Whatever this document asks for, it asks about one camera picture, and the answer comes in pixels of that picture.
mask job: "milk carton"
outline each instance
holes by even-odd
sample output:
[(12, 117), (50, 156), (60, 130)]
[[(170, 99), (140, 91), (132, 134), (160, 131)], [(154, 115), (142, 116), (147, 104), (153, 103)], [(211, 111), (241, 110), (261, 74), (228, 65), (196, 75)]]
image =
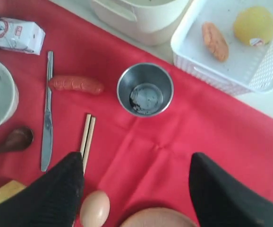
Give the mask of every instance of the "milk carton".
[(35, 23), (0, 17), (0, 48), (40, 55), (45, 32)]

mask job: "table knife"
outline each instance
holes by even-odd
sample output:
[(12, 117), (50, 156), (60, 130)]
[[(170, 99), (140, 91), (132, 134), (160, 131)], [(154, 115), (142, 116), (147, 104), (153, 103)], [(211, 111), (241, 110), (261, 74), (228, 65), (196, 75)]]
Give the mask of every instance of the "table knife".
[(48, 52), (47, 63), (47, 88), (45, 99), (45, 112), (43, 124), (43, 139), (42, 139), (42, 154), (41, 154), (41, 171), (46, 172), (50, 162), (52, 153), (52, 138), (53, 128), (51, 119), (51, 89), (48, 87), (48, 81), (52, 78), (53, 74), (53, 52)]

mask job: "red tablecloth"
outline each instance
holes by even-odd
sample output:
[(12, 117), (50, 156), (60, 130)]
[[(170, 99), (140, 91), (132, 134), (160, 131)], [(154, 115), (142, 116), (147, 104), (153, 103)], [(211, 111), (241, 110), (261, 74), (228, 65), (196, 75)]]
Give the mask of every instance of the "red tablecloth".
[[(79, 150), (85, 114), (97, 117), (85, 176), (85, 195), (105, 190), (111, 200), (106, 227), (142, 208), (167, 206), (196, 220), (188, 192), (191, 154), (205, 152), (252, 190), (273, 201), (273, 120), (139, 50), (47, 0), (0, 0), (0, 15), (36, 21), (47, 33), (41, 56), (0, 50), (20, 92), (15, 115), (0, 127), (0, 141), (14, 127), (34, 130), (24, 153), (0, 155), (0, 184), (30, 184), (41, 176), (40, 157), (47, 51), (56, 74), (82, 74), (106, 85), (102, 96), (54, 92), (51, 166)], [(174, 81), (170, 107), (136, 118), (120, 106), (116, 83), (138, 62), (163, 66)]]

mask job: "stainless steel cup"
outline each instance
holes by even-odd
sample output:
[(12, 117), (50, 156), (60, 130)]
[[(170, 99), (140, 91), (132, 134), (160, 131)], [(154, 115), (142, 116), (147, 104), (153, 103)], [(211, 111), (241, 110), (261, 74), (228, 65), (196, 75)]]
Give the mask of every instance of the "stainless steel cup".
[(131, 114), (151, 117), (163, 112), (173, 98), (173, 82), (156, 64), (140, 63), (128, 68), (117, 86), (121, 105)]

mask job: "wooden chopsticks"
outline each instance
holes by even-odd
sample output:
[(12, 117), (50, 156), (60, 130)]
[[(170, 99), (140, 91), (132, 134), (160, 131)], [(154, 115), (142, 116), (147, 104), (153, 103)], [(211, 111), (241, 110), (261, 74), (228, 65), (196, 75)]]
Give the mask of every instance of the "wooden chopsticks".
[(87, 161), (88, 161), (91, 142), (93, 139), (95, 120), (96, 120), (96, 118), (93, 117), (91, 114), (88, 114), (86, 116), (85, 127), (84, 127), (82, 142), (81, 142), (81, 148), (80, 148), (80, 152), (81, 152), (82, 159), (83, 159), (84, 174), (85, 174), (86, 165), (87, 165)]

